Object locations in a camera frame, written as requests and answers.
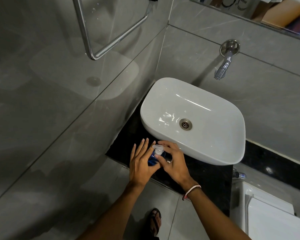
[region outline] forearm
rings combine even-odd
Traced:
[[[77,240],[122,240],[132,208],[143,186],[128,184],[122,195]]]
[[[194,180],[190,180],[183,187],[186,190],[196,184]],[[201,189],[194,189],[188,194],[188,197],[210,240],[251,240],[247,234],[223,214]]]

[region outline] bracelet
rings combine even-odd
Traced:
[[[182,200],[187,199],[187,198],[188,198],[188,196],[187,196],[188,193],[190,193],[190,192],[191,192],[192,190],[194,190],[195,188],[201,188],[201,186],[200,186],[200,185],[192,186],[191,189],[189,189],[188,192],[186,192],[185,195],[182,197]]]

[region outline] drain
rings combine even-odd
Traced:
[[[189,130],[192,129],[192,123],[188,119],[182,119],[182,120],[180,120],[179,121],[179,125],[185,131],[189,131]]]

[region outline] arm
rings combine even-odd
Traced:
[[[134,144],[130,157],[130,181],[122,195],[101,217],[89,227],[77,240],[121,240],[124,235],[132,208],[149,181],[152,174],[160,168],[160,164],[148,166],[148,158],[153,152],[148,148],[148,138],[142,139],[138,149]]]
[[[161,156],[156,157],[172,179],[176,181],[185,192],[192,186],[198,185],[190,176],[184,155],[178,145],[170,141],[159,141],[158,143],[163,145],[164,150],[172,155],[171,163],[167,163]],[[192,190],[188,194],[188,197],[210,240],[251,240],[247,234],[209,200],[200,188]]]

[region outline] toilet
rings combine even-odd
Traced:
[[[232,185],[230,218],[252,240],[300,240],[293,205],[246,182]]]

